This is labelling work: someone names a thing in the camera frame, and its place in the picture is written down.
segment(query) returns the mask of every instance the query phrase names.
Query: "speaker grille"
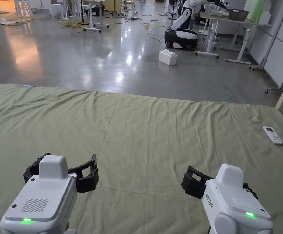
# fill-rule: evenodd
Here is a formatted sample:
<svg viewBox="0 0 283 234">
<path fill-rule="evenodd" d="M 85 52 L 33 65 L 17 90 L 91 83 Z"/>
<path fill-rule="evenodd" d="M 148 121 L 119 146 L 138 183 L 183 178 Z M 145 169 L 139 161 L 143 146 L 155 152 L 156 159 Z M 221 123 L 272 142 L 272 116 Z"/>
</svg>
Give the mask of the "speaker grille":
<svg viewBox="0 0 283 234">
<path fill-rule="evenodd" d="M 48 199 L 28 199 L 21 209 L 21 212 L 43 212 Z"/>
</svg>

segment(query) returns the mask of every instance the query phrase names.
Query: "caster wheel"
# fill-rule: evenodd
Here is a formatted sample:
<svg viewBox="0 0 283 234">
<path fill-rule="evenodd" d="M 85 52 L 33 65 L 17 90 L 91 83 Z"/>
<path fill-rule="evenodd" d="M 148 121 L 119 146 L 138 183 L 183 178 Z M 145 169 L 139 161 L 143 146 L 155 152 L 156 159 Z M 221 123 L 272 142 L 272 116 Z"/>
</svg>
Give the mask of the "caster wheel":
<svg viewBox="0 0 283 234">
<path fill-rule="evenodd" d="M 172 45 L 172 43 L 171 43 L 171 42 L 169 42 L 169 41 L 168 41 L 168 42 L 166 43 L 166 47 L 167 47 L 167 48 L 169 48 L 169 49 L 170 49 L 170 48 L 172 48 L 172 46 L 173 46 L 173 45 Z"/>
</svg>

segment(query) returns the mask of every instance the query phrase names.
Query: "green bed sheet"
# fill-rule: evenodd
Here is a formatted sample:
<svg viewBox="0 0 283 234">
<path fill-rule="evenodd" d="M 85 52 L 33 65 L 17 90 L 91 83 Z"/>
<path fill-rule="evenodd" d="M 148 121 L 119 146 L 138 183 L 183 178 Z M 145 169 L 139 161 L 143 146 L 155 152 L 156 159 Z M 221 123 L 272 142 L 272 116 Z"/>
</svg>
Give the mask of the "green bed sheet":
<svg viewBox="0 0 283 234">
<path fill-rule="evenodd" d="M 202 201 L 181 187 L 188 165 L 215 177 L 240 167 L 283 233 L 283 115 L 272 107 L 0 85 L 0 217 L 38 157 L 72 168 L 97 154 L 99 183 L 79 194 L 70 228 L 92 233 L 206 234 Z"/>
</svg>

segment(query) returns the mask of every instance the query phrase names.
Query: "white mobile robot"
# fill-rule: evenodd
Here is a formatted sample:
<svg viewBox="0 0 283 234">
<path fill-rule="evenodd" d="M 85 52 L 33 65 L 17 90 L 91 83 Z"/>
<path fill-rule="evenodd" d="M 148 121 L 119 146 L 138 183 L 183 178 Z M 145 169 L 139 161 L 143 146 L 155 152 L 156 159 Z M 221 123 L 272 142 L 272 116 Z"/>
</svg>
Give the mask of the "white mobile robot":
<svg viewBox="0 0 283 234">
<path fill-rule="evenodd" d="M 198 4 L 209 4 L 211 2 L 228 10 L 220 0 L 186 0 L 183 8 L 191 8 Z M 190 16 L 191 11 L 189 9 L 184 10 L 182 15 L 166 30 L 164 40 L 167 48 L 176 47 L 191 51 L 197 46 L 198 34 L 190 29 L 179 28 Z"/>
<path fill-rule="evenodd" d="M 270 215 L 243 179 L 243 171 L 228 164 L 220 167 L 215 179 L 188 167 L 181 186 L 185 193 L 202 198 L 210 234 L 273 233 Z"/>
</svg>

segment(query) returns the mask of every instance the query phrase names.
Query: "gray basket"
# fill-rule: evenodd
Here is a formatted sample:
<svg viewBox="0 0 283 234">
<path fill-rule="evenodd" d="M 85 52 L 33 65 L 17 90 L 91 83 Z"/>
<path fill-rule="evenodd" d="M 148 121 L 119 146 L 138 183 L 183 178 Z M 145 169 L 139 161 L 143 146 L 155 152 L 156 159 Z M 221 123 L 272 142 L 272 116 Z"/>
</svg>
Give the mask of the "gray basket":
<svg viewBox="0 0 283 234">
<path fill-rule="evenodd" d="M 230 20 L 245 21 L 248 14 L 249 14 L 249 11 L 229 9 L 228 18 Z"/>
</svg>

